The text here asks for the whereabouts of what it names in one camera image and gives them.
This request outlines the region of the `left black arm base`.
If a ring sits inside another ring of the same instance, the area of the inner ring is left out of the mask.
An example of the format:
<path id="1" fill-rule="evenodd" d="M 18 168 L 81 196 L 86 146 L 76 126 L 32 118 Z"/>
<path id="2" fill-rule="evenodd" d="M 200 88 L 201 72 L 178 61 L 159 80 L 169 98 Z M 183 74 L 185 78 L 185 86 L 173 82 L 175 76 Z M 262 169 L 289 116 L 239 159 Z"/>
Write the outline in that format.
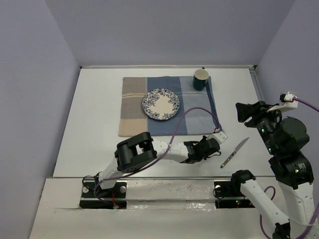
<path id="1" fill-rule="evenodd" d="M 94 188 L 97 181 L 96 176 L 93 177 L 90 175 L 82 179 L 82 191 L 79 201 L 79 207 L 81 209 L 126 209 L 126 180 L 117 181 L 112 189 L 101 189 L 99 187 L 96 194 L 101 200 L 94 195 Z"/>

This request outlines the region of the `blue floral white plate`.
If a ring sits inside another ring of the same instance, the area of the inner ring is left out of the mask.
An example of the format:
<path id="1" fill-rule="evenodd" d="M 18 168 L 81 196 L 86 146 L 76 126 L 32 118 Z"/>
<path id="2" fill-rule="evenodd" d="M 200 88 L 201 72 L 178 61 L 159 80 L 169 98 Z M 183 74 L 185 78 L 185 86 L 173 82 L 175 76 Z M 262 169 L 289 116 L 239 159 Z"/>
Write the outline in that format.
<path id="1" fill-rule="evenodd" d="M 177 114 L 179 108 L 179 97 L 168 89 L 151 90 L 142 99 L 144 113 L 154 120 L 168 120 Z"/>

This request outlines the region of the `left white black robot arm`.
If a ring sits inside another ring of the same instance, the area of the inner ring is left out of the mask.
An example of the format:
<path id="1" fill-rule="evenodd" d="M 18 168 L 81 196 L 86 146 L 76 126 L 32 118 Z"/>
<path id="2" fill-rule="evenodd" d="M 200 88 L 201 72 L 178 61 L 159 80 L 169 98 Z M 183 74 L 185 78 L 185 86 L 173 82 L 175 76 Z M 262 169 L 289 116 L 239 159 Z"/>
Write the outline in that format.
<path id="1" fill-rule="evenodd" d="M 154 140 L 149 132 L 140 133 L 118 143 L 111 163 L 96 176 L 93 191 L 104 197 L 125 174 L 138 173 L 158 159 L 195 164 L 215 153 L 220 155 L 220 145 L 226 139 L 224 132 L 217 130 L 208 137 L 203 136 L 200 141 L 169 144 Z"/>

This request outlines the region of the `dark green white mug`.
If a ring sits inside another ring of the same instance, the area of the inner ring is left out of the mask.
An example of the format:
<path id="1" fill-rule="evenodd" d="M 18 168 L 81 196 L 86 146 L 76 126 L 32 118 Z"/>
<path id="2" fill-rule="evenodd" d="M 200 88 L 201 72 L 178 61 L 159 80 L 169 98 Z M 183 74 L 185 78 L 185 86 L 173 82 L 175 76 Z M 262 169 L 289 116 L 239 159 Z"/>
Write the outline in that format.
<path id="1" fill-rule="evenodd" d="M 197 69 L 193 75 L 193 87 L 197 91 L 202 91 L 209 78 L 209 73 L 206 71 L 204 67 L 201 69 Z"/>

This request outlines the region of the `blue beige checked cloth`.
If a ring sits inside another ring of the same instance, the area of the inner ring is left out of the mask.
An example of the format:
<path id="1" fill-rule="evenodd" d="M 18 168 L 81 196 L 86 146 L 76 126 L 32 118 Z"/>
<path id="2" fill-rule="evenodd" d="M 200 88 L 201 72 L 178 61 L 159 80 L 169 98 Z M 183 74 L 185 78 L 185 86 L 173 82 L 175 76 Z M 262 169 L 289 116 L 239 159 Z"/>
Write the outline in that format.
<path id="1" fill-rule="evenodd" d="M 180 99 L 177 114 L 168 120 L 155 120 L 142 109 L 142 99 L 151 90 L 173 91 Z M 122 86 L 119 136 L 129 137 L 148 131 L 152 136 L 209 135 L 221 126 L 212 90 L 211 79 L 197 91 L 192 76 L 124 77 Z"/>

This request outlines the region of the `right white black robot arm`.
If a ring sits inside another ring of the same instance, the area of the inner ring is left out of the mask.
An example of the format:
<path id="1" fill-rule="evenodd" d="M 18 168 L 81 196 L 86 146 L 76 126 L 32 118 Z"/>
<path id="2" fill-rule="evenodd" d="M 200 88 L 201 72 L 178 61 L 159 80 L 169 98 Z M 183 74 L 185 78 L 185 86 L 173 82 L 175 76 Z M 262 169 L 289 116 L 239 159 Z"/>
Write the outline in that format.
<path id="1" fill-rule="evenodd" d="M 249 170 L 232 174 L 229 189 L 243 194 L 274 231 L 274 239 L 317 239 L 319 237 L 318 205 L 314 204 L 314 175 L 310 161 L 301 149 L 309 142 L 307 128 L 293 117 L 282 117 L 283 106 L 264 101 L 236 103 L 238 121 L 256 128 L 271 158 L 270 167 L 286 202 L 283 213 L 260 188 Z"/>

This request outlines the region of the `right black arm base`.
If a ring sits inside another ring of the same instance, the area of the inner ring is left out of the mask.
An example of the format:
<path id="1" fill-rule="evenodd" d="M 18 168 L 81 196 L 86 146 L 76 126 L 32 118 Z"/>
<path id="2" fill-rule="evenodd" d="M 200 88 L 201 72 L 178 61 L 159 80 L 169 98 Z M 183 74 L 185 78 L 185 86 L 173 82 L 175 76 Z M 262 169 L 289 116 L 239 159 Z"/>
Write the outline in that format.
<path id="1" fill-rule="evenodd" d="M 230 181 L 214 181 L 213 196 L 217 209 L 254 208 L 252 202 L 242 193 L 230 187 Z"/>

